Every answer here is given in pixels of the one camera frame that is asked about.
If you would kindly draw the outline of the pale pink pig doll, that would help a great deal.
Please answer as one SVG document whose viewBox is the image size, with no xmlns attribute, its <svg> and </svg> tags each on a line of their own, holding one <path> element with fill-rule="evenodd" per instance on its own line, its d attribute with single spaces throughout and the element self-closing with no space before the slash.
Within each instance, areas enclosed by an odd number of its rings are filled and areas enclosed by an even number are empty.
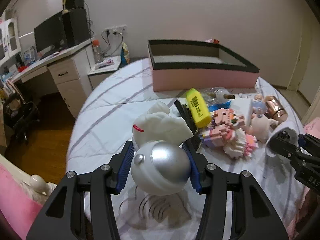
<svg viewBox="0 0 320 240">
<path fill-rule="evenodd" d="M 278 125 L 279 121 L 277 120 L 269 119 L 264 114 L 253 113 L 247 133 L 255 136 L 258 141 L 265 143 L 271 126 L 277 127 Z"/>
</svg>

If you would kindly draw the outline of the rose gold metal tin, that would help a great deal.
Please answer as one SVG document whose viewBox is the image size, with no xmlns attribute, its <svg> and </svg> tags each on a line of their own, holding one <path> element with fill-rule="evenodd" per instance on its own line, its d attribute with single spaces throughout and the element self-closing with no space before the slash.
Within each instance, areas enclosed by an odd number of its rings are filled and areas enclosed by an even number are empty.
<svg viewBox="0 0 320 240">
<path fill-rule="evenodd" d="M 264 103 L 267 107 L 266 116 L 268 118 L 279 121 L 280 123 L 287 120 L 287 111 L 285 111 L 285 108 L 275 96 L 269 95 L 264 97 Z"/>
</svg>

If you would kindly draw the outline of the white rectangular box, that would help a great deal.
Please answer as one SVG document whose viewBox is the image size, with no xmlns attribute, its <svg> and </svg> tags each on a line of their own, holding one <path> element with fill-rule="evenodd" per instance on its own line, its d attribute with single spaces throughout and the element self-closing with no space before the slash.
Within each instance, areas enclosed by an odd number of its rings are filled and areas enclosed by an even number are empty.
<svg viewBox="0 0 320 240">
<path fill-rule="evenodd" d="M 251 123 L 253 114 L 252 99 L 249 98 L 235 98 L 231 100 L 230 108 L 237 114 L 242 114 L 245 118 L 245 126 L 248 128 Z"/>
</svg>

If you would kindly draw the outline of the pink building block figure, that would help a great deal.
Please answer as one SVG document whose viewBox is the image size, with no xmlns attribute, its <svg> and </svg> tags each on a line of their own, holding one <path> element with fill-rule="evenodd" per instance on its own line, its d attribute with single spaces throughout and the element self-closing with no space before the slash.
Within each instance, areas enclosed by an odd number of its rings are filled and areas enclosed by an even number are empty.
<svg viewBox="0 0 320 240">
<path fill-rule="evenodd" d="M 233 109 L 217 109 L 211 112 L 211 122 L 201 128 L 199 137 L 209 148 L 223 147 L 236 139 L 236 130 L 245 125 L 245 117 Z"/>
</svg>

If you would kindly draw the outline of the clear glass bottle with cork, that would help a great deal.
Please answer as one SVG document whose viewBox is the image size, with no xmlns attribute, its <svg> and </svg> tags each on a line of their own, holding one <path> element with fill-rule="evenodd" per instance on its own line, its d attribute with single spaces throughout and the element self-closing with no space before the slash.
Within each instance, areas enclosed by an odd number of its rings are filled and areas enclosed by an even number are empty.
<svg viewBox="0 0 320 240">
<path fill-rule="evenodd" d="M 235 95 L 231 94 L 224 87 L 208 88 L 201 92 L 204 101 L 208 105 L 216 105 L 220 103 L 227 103 L 235 99 Z"/>
</svg>

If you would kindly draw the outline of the white astronaut figurine silver visor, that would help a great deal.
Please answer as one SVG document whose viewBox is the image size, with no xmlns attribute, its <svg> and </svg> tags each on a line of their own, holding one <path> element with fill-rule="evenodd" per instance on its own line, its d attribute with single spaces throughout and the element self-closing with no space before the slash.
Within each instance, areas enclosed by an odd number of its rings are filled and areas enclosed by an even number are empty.
<svg viewBox="0 0 320 240">
<path fill-rule="evenodd" d="M 144 192 L 166 196 L 183 190 L 190 160 L 180 145 L 193 137 L 182 117 L 170 115 L 163 102 L 155 103 L 132 125 L 135 156 L 131 176 Z"/>
</svg>

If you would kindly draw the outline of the black rhinestone hair clip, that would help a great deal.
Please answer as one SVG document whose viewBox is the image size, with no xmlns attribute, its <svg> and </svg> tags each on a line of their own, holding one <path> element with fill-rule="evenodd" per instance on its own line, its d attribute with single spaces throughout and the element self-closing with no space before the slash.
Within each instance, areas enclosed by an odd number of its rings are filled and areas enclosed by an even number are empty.
<svg viewBox="0 0 320 240">
<path fill-rule="evenodd" d="M 187 105 L 181 104 L 179 100 L 176 100 L 174 105 L 176 106 L 180 116 L 185 120 L 187 126 L 192 131 L 193 137 L 190 139 L 191 144 L 195 150 L 198 150 L 201 144 L 201 139 L 199 137 L 199 129 L 195 125 L 190 109 L 187 107 Z"/>
</svg>

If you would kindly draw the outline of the white power adapter plug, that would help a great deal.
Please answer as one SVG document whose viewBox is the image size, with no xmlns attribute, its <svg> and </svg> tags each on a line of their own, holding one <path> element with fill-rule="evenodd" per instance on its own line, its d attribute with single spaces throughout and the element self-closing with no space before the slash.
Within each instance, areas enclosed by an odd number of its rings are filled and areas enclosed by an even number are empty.
<svg viewBox="0 0 320 240">
<path fill-rule="evenodd" d="M 276 156 L 276 151 L 271 150 L 270 148 L 270 142 L 272 139 L 279 137 L 280 139 L 283 139 L 285 142 L 298 146 L 298 135 L 299 131 L 296 124 L 294 124 L 290 120 L 282 122 L 270 134 L 265 144 L 266 154 L 271 158 L 274 158 Z"/>
</svg>

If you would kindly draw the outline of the white pink block kitty figure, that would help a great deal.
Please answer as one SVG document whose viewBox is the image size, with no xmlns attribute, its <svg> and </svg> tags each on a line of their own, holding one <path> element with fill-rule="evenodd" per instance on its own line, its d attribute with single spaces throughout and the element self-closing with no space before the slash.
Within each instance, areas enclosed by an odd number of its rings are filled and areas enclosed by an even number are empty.
<svg viewBox="0 0 320 240">
<path fill-rule="evenodd" d="M 242 157 L 250 158 L 257 148 L 258 143 L 256 137 L 246 134 L 246 132 L 240 128 L 231 131 L 231 135 L 228 136 L 223 151 L 231 159 L 239 159 Z"/>
</svg>

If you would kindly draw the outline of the pink blanket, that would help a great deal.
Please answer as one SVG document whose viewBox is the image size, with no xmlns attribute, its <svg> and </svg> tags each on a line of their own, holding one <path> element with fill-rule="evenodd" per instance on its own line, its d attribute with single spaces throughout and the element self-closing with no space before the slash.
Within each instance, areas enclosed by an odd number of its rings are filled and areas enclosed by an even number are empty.
<svg viewBox="0 0 320 240">
<path fill-rule="evenodd" d="M 42 205 L 32 200 L 2 165 L 0 187 L 1 212 L 21 239 L 26 239 Z"/>
</svg>

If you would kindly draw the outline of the blue flat plastic piece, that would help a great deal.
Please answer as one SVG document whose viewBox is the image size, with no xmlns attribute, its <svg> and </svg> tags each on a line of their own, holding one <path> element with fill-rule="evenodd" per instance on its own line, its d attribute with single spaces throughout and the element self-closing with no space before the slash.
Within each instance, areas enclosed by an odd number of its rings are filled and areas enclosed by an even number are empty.
<svg viewBox="0 0 320 240">
<path fill-rule="evenodd" d="M 216 111 L 218 109 L 224 108 L 224 109 L 229 109 L 231 105 L 231 101 L 225 102 L 225 103 L 217 103 L 214 105 L 208 106 L 208 109 L 210 112 Z"/>
</svg>

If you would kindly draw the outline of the white quilted striped tablecloth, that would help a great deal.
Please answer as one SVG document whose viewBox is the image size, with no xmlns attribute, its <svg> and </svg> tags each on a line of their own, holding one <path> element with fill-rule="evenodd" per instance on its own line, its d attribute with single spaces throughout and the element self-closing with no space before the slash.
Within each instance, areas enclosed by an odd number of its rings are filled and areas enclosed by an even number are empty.
<svg viewBox="0 0 320 240">
<path fill-rule="evenodd" d="M 135 119 L 157 102 L 177 116 L 174 102 L 185 101 L 184 91 L 154 92 L 150 62 L 139 60 L 105 79 L 84 103 L 73 128 L 67 152 L 67 171 L 92 172 L 110 161 L 132 138 Z M 293 228 L 304 186 L 286 159 L 272 155 L 264 144 L 248 159 L 232 160 L 220 149 L 201 146 L 207 160 L 228 172 L 248 170 L 267 194 L 286 228 Z M 121 239 L 194 239 L 205 197 L 186 184 L 173 195 L 152 196 L 128 178 L 125 188 L 112 197 Z"/>
</svg>

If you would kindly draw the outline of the black office chair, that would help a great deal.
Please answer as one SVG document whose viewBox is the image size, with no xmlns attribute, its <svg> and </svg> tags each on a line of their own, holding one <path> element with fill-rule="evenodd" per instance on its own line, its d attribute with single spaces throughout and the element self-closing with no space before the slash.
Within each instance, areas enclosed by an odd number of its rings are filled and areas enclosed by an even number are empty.
<svg viewBox="0 0 320 240">
<path fill-rule="evenodd" d="M 9 79 L 4 81 L 4 92 L 10 92 L 3 104 L 4 124 L 13 131 L 14 139 L 28 144 L 28 135 L 40 122 L 39 110 L 33 101 L 26 101 Z"/>
</svg>

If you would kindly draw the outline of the pink box with black rim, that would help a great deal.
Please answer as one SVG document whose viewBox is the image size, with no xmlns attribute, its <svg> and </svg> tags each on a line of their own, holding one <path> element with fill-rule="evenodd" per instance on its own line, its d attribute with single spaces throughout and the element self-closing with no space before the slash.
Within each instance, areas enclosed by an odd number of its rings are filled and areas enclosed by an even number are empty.
<svg viewBox="0 0 320 240">
<path fill-rule="evenodd" d="M 188 40 L 149 40 L 153 90 L 253 88 L 259 68 L 219 44 Z"/>
</svg>

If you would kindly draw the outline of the white low side cabinet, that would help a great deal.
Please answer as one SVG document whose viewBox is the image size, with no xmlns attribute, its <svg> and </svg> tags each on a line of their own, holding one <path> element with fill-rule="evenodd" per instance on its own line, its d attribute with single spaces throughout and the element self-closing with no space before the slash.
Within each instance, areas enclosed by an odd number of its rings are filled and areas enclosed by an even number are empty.
<svg viewBox="0 0 320 240">
<path fill-rule="evenodd" d="M 102 62 L 96 63 L 88 73 L 92 88 L 95 89 L 107 77 L 115 73 L 120 64 L 120 56 L 104 58 Z"/>
</svg>

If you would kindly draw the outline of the white desk with drawers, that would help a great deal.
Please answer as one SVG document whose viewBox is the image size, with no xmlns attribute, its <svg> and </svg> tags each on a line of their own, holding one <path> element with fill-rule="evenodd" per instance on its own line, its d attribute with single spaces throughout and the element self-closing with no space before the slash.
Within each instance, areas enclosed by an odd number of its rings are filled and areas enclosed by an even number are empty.
<svg viewBox="0 0 320 240">
<path fill-rule="evenodd" d="M 12 82 L 25 83 L 49 72 L 71 115 L 76 118 L 93 90 L 88 74 L 94 64 L 92 42 L 88 39 L 36 61 L 13 77 Z"/>
</svg>

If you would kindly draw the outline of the yellow blue snack bag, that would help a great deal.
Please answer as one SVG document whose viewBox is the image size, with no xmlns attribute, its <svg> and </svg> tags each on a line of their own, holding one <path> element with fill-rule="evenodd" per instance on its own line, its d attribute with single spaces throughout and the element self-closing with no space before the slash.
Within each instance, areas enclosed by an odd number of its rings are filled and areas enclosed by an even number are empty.
<svg viewBox="0 0 320 240">
<path fill-rule="evenodd" d="M 129 64 L 129 62 L 130 62 L 129 49 L 128 49 L 128 46 L 125 42 L 121 43 L 120 58 L 121 58 L 122 64 Z"/>
</svg>

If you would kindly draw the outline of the orange capped water bottle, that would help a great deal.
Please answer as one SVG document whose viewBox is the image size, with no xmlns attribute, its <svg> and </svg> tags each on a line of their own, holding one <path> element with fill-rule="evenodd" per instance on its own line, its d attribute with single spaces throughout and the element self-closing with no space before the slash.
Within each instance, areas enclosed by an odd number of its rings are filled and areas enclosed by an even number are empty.
<svg viewBox="0 0 320 240">
<path fill-rule="evenodd" d="M 100 63 L 103 61 L 103 54 L 100 48 L 100 42 L 97 39 L 92 40 L 92 47 L 94 52 L 94 58 L 96 63 Z"/>
</svg>

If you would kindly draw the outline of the black computer monitor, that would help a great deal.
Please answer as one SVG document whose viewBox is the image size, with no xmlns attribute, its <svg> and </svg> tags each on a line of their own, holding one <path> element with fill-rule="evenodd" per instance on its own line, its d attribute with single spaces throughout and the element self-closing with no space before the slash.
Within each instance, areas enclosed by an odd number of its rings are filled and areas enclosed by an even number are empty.
<svg viewBox="0 0 320 240">
<path fill-rule="evenodd" d="M 37 52 L 48 47 L 58 50 L 67 47 L 67 40 L 62 20 L 62 12 L 58 12 L 34 29 Z"/>
</svg>

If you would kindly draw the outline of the white glass door cabinet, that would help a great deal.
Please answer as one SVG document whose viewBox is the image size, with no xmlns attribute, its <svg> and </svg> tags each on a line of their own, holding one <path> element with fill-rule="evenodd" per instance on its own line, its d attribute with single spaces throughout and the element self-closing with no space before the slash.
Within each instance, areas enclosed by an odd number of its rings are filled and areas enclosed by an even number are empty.
<svg viewBox="0 0 320 240">
<path fill-rule="evenodd" d="M 21 51 L 16 18 L 1 23 L 0 63 L 3 64 Z"/>
</svg>

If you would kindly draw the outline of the black speaker box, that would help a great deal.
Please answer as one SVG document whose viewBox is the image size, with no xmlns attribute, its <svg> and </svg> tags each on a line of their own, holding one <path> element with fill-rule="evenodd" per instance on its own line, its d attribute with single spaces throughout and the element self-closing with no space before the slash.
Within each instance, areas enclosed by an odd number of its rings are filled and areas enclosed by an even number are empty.
<svg viewBox="0 0 320 240">
<path fill-rule="evenodd" d="M 66 0 L 66 9 L 84 9 L 84 0 Z"/>
</svg>

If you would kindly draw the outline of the white wall power strip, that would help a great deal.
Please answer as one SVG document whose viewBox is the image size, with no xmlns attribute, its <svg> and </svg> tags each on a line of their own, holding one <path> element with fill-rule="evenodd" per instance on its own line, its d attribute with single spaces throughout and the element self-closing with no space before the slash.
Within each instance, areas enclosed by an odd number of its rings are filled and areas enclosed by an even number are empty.
<svg viewBox="0 0 320 240">
<path fill-rule="evenodd" d="M 104 32 L 107 34 L 107 35 L 117 35 L 117 34 L 120 34 L 120 35 L 124 35 L 125 32 L 127 30 L 127 25 L 119 25 L 119 26 L 115 26 L 115 27 L 107 27 L 104 29 Z"/>
</svg>

